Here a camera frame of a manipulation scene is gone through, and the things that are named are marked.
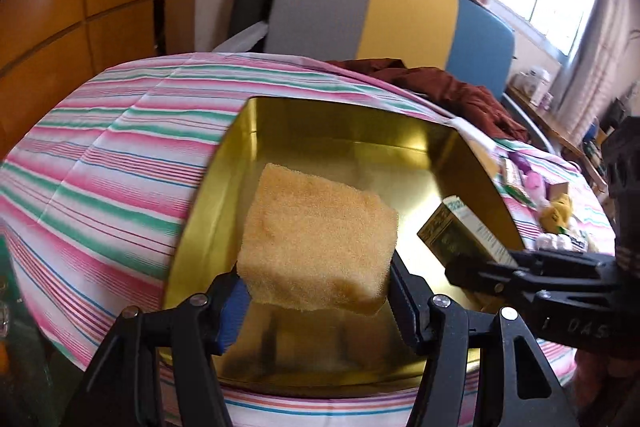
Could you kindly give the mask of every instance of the yellow toy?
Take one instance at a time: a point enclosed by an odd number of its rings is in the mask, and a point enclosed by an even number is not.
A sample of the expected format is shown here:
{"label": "yellow toy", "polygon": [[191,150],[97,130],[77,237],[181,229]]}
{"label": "yellow toy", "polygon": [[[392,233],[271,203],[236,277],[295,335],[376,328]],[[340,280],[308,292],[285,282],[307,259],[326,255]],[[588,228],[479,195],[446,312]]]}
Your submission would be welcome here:
{"label": "yellow toy", "polygon": [[538,220],[542,229],[549,233],[562,233],[561,229],[567,229],[569,218],[574,213],[574,204],[568,194],[562,194],[559,198],[550,202],[550,206],[540,211]]}

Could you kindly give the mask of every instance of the gold container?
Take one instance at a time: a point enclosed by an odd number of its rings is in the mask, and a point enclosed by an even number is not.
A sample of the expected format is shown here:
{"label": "gold container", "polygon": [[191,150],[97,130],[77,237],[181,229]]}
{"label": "gold container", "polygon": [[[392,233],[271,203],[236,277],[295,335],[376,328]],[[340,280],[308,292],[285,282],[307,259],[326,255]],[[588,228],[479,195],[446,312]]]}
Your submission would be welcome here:
{"label": "gold container", "polygon": [[[207,169],[175,253],[165,308],[232,268],[268,162],[378,193],[399,213],[396,248],[409,271],[468,309],[481,305],[447,282],[416,235],[442,199],[459,196],[505,247],[524,247],[493,182],[455,129],[358,105],[256,97]],[[478,358],[469,351],[468,369]],[[252,303],[238,341],[214,363],[220,381],[259,393],[348,397],[415,387],[425,360],[402,342],[388,303],[374,316]]]}

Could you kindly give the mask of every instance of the tablecloth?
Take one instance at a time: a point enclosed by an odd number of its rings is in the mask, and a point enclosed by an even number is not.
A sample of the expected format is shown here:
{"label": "tablecloth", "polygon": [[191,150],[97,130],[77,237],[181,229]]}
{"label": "tablecloth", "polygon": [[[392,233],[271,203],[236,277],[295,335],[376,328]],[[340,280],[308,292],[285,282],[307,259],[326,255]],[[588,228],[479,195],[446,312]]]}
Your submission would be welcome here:
{"label": "tablecloth", "polygon": [[[245,100],[254,95],[355,103],[446,123],[421,98],[382,81],[302,57],[186,54],[121,64],[59,103],[0,166],[0,237],[31,314],[79,367],[124,306],[161,305],[172,254],[206,166]],[[602,251],[614,232],[575,166],[526,144],[552,182],[570,181],[585,229]],[[527,245],[540,232],[525,206],[501,195]],[[573,350],[542,343],[559,378]],[[177,422],[171,370],[161,371]],[[478,375],[467,379],[461,425],[472,417]],[[235,425],[400,426],[415,390],[360,400],[305,400],[225,390]]]}

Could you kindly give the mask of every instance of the yellow sponge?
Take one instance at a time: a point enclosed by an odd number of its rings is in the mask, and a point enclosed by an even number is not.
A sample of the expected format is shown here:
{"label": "yellow sponge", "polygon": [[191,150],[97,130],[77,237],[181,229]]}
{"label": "yellow sponge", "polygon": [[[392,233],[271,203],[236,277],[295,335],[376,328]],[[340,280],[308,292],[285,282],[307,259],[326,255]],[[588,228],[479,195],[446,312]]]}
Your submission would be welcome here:
{"label": "yellow sponge", "polygon": [[398,213],[373,192],[267,164],[238,274],[257,302],[373,314],[385,302]]}

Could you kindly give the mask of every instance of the brown blanket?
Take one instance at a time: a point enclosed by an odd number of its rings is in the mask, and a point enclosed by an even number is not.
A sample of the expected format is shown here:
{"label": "brown blanket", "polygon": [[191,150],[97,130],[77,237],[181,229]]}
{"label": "brown blanket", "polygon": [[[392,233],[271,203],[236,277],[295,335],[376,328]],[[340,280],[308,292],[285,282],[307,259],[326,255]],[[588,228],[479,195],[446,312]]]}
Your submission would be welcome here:
{"label": "brown blanket", "polygon": [[491,138],[527,142],[529,134],[484,86],[460,82],[438,68],[405,68],[398,58],[329,60],[345,70],[363,73],[394,86],[427,95],[431,102],[461,116]]}

